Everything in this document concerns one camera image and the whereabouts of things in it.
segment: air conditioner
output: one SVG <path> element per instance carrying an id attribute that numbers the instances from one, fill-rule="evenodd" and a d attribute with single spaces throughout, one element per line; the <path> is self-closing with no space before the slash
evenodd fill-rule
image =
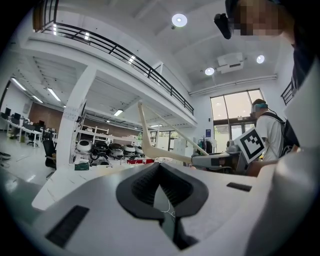
<path id="1" fill-rule="evenodd" d="M 244 68 L 242 52 L 229 53 L 217 58 L 219 67 L 216 69 L 222 74 L 242 70 Z"/>

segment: white t-shirt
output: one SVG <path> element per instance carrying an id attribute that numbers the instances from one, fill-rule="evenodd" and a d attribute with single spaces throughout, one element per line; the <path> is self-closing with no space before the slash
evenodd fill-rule
<path id="1" fill-rule="evenodd" d="M 256 122 L 256 132 L 266 138 L 263 161 L 279 159 L 283 146 L 282 124 L 270 116 L 260 116 Z"/>

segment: floor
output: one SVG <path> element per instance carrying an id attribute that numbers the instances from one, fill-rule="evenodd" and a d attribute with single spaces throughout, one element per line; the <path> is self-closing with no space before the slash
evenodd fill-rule
<path id="1" fill-rule="evenodd" d="M 53 171 L 45 165 L 45 148 L 41 144 L 33 148 L 32 145 L 19 143 L 16 139 L 7 138 L 5 132 L 0 132 L 0 152 L 11 155 L 11 159 L 5 161 L 9 167 L 5 168 L 10 174 L 28 183 L 43 186 L 46 176 Z"/>
<path id="2" fill-rule="evenodd" d="M 46 176 L 53 171 L 45 166 L 43 145 L 33 148 L 27 143 L 7 138 L 0 131 L 0 152 L 11 155 L 0 166 L 0 189 L 12 216 L 32 224 L 40 212 L 31 205 L 39 190 L 46 183 Z"/>

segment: round ceiling light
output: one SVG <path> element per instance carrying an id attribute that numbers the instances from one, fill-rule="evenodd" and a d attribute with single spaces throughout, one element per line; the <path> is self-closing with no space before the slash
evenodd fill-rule
<path id="1" fill-rule="evenodd" d="M 259 64 L 263 63 L 264 61 L 265 61 L 265 56 L 263 56 L 263 55 L 259 55 L 256 58 L 256 62 L 258 62 Z"/>
<path id="2" fill-rule="evenodd" d="M 215 72 L 215 69 L 214 69 L 213 67 L 208 67 L 208 68 L 205 70 L 205 74 L 206 74 L 207 76 L 213 75 L 214 72 Z"/>
<path id="3" fill-rule="evenodd" d="M 187 24 L 187 22 L 188 22 L 187 17 L 184 16 L 183 14 L 178 13 L 172 17 L 172 23 L 176 27 L 184 27 Z"/>

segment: ceiling light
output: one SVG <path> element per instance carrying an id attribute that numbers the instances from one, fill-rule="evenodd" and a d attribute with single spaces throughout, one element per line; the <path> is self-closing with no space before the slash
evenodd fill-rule
<path id="1" fill-rule="evenodd" d="M 172 17 L 172 23 L 173 25 L 175 25 L 176 27 L 184 27 L 187 24 L 188 20 L 187 17 L 184 16 L 183 14 L 176 14 Z"/>
<path id="2" fill-rule="evenodd" d="M 36 96 L 33 95 L 32 97 L 34 97 L 38 102 L 44 103 L 42 100 L 38 99 Z"/>
<path id="3" fill-rule="evenodd" d="M 129 64 L 131 64 L 131 63 L 134 61 L 135 58 L 136 58 L 136 57 L 132 55 L 131 58 L 130 58 L 129 61 L 128 61 Z"/>
<path id="4" fill-rule="evenodd" d="M 57 25 L 53 24 L 53 34 L 56 36 L 57 35 Z"/>
<path id="5" fill-rule="evenodd" d="M 11 78 L 11 81 L 18 87 L 20 87 L 22 90 L 26 91 L 26 88 L 24 88 L 15 78 Z"/>
<path id="6" fill-rule="evenodd" d="M 58 96 L 55 94 L 54 90 L 52 90 L 51 88 L 47 88 L 48 91 L 53 95 L 53 97 L 55 97 L 55 99 L 60 102 L 61 100 L 58 98 Z"/>
<path id="7" fill-rule="evenodd" d="M 123 112 L 123 110 L 121 110 L 121 109 L 118 109 L 118 111 L 117 112 L 115 112 L 115 114 L 114 114 L 114 116 L 119 116 L 121 113 Z"/>
<path id="8" fill-rule="evenodd" d="M 263 63 L 265 61 L 265 56 L 260 55 L 256 58 L 256 62 L 258 62 L 259 64 Z"/>
<path id="9" fill-rule="evenodd" d="M 205 74 L 206 74 L 207 76 L 213 75 L 214 72 L 215 72 L 215 69 L 214 69 L 213 67 L 208 67 L 208 68 L 205 70 Z"/>

